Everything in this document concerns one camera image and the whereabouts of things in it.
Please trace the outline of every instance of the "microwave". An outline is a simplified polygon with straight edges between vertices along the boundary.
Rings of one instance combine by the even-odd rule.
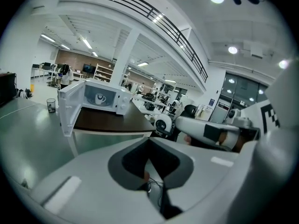
[[[58,92],[59,116],[64,136],[70,137],[82,107],[126,114],[132,93],[96,79],[68,85]]]

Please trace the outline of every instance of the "gray floor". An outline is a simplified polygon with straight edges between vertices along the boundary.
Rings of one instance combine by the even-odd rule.
[[[140,135],[80,134],[76,137],[80,154]],[[59,117],[48,113],[45,105],[17,98],[0,108],[0,161],[4,172],[13,180],[21,184],[26,179],[28,187],[33,188],[72,158]]]

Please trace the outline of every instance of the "mug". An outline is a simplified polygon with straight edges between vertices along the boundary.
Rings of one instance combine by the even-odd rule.
[[[101,105],[106,101],[106,97],[103,96],[102,94],[98,93],[95,95],[95,104],[96,105]]]

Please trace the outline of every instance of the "microwave door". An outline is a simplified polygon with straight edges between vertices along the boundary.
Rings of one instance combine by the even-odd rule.
[[[70,137],[81,111],[85,81],[79,81],[59,91],[59,116],[64,136]]]

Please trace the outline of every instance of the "balcony railing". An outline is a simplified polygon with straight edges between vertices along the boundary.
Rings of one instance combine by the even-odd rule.
[[[206,82],[208,76],[196,52],[181,31],[163,13],[144,0],[110,1],[134,10],[160,27],[185,52],[204,82]]]

